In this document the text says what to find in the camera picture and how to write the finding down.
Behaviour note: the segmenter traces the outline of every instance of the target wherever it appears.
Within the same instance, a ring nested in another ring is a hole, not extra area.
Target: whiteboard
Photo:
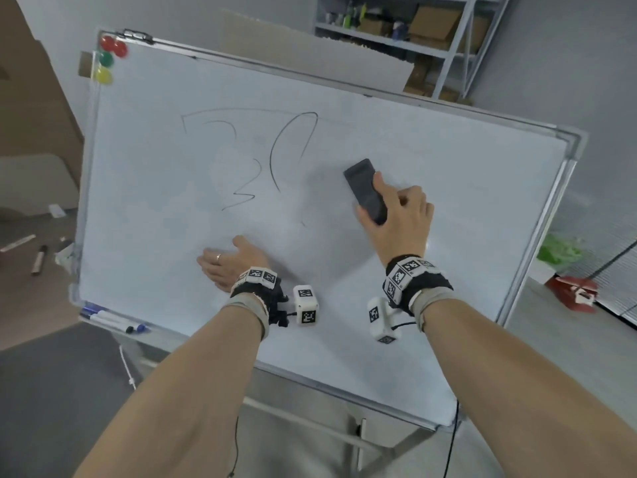
[[[456,401],[426,337],[412,327],[393,345],[370,336],[366,304],[384,269],[343,170],[369,157],[388,182],[421,185],[436,205],[426,257],[495,320],[565,184],[567,142],[539,125],[219,54],[128,45],[113,84],[94,86],[80,298],[189,336],[227,299],[195,258],[244,234],[284,289],[313,285],[321,309],[313,328],[271,326],[257,365],[450,425]]]

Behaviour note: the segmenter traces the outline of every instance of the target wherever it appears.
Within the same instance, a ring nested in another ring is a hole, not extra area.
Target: gray mat
[[[0,477],[72,476],[131,392],[117,343],[88,324],[0,353]]]

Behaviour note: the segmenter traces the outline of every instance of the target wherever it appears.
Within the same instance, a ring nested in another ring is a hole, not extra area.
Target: forearm
[[[252,313],[223,308],[139,386],[76,478],[225,476],[260,338]]]
[[[628,476],[637,435],[520,339],[459,300],[425,310],[443,373],[507,476]]]

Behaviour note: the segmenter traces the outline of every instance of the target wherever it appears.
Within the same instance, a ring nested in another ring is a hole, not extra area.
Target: hand
[[[266,254],[243,236],[235,236],[233,245],[239,250],[238,253],[223,253],[205,249],[203,255],[197,257],[201,271],[215,282],[215,287],[228,293],[239,275],[251,266],[270,267]]]
[[[377,225],[362,206],[356,212],[362,227],[376,249],[384,267],[400,255],[425,255],[429,226],[434,205],[427,202],[420,186],[397,191],[386,184],[380,173],[374,174],[374,189],[380,193],[387,207],[387,221]]]

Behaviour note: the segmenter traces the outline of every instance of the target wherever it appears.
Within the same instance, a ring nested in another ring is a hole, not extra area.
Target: gray wall
[[[480,108],[589,132],[553,223],[593,252],[577,276],[637,236],[635,15],[637,0],[512,0],[472,94]],[[636,303],[637,251],[599,282],[613,311]]]
[[[96,46],[98,29],[148,32],[216,49],[227,8],[267,22],[309,31],[315,0],[17,0],[31,32],[46,48],[80,128],[84,130],[88,79],[77,75],[81,51]]]

